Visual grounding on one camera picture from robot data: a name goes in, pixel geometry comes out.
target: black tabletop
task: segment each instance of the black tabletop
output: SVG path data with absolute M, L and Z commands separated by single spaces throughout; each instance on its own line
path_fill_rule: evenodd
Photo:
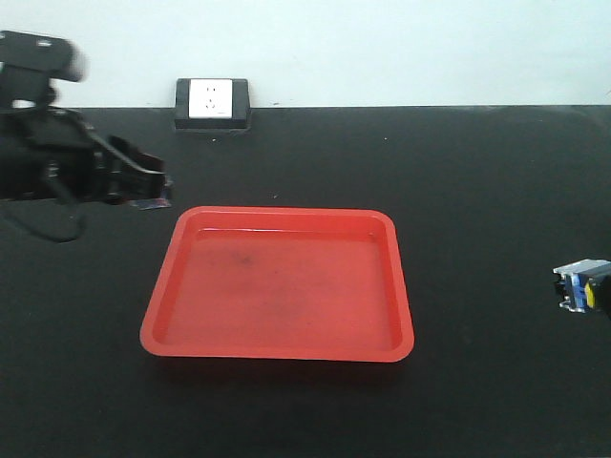
M 611 109 L 256 110 L 241 136 L 86 110 L 161 156 L 171 209 L 83 206 L 84 238 L 0 225 L 0 456 L 611 453 L 611 322 L 551 269 L 611 259 Z M 35 216 L 49 203 L 11 207 Z M 163 359 L 138 331 L 197 205 L 367 208 L 397 227 L 416 336 L 396 364 Z

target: black cable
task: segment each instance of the black cable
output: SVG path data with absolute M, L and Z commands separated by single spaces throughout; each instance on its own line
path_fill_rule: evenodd
M 53 234 L 48 234 L 27 224 L 24 220 L 17 217 L 6 208 L 0 207 L 0 214 L 4 220 L 14 228 L 38 239 L 52 241 L 54 243 L 67 243 L 69 241 L 80 239 L 87 228 L 87 220 L 85 219 L 85 216 L 78 211 L 78 201 L 57 177 L 57 166 L 55 163 L 52 162 L 49 164 L 45 174 L 42 177 L 42 180 L 55 193 L 57 201 L 65 204 L 70 209 L 71 214 L 69 215 L 69 219 L 73 220 L 75 224 L 75 230 L 72 235 L 59 237 L 54 236 Z

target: white wall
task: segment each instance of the white wall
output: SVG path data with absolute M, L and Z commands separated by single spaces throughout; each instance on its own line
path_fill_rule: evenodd
M 0 0 L 0 29 L 88 55 L 67 106 L 173 106 L 178 77 L 256 107 L 611 101 L 611 0 Z

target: electrical outlet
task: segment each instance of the electrical outlet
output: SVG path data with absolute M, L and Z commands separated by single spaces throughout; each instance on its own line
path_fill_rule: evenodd
M 250 118 L 246 79 L 180 78 L 176 83 L 177 132 L 246 132 Z
M 233 104 L 231 79 L 192 79 L 189 117 L 230 119 Z

